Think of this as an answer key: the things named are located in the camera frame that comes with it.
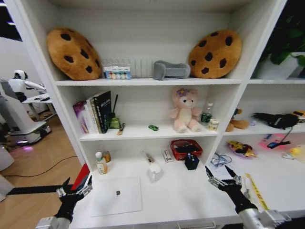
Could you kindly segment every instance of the pink teddy bear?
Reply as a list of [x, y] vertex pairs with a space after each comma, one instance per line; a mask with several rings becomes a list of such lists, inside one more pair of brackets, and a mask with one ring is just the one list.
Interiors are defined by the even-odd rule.
[[197, 122], [202, 110], [195, 108], [198, 99], [197, 90], [174, 89], [173, 104], [175, 109], [170, 112], [170, 117], [175, 119], [174, 129], [178, 133], [184, 133], [187, 127], [193, 132], [201, 131], [201, 125]]

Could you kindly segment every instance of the green toy car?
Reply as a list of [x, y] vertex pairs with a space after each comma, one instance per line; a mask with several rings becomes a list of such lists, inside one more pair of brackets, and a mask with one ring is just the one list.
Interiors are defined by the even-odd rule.
[[148, 128], [150, 128], [153, 131], [158, 131], [159, 127], [155, 126], [155, 125], [149, 125]]

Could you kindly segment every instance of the flower on bear's head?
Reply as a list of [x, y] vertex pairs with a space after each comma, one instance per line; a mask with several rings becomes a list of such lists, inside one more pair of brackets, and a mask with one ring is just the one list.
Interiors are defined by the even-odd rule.
[[179, 89], [179, 90], [177, 91], [177, 95], [178, 95], [179, 97], [186, 96], [186, 93], [187, 93], [187, 92], [188, 92], [187, 89], [181, 88], [181, 89]]

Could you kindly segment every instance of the cookie pillow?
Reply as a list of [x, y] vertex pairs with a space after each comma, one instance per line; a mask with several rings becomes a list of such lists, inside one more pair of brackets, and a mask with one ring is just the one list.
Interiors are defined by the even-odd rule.
[[54, 64], [71, 79], [94, 80], [100, 77], [100, 58], [79, 32], [69, 28], [54, 29], [47, 36], [47, 46]]
[[213, 32], [193, 48], [189, 55], [191, 76], [196, 78], [220, 78], [237, 64], [242, 52], [242, 40], [234, 31]]

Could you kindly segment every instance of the stack of books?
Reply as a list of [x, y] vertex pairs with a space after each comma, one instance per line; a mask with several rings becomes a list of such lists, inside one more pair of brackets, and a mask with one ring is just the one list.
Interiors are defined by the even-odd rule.
[[111, 92], [100, 92], [73, 109], [85, 134], [105, 134], [111, 123]]

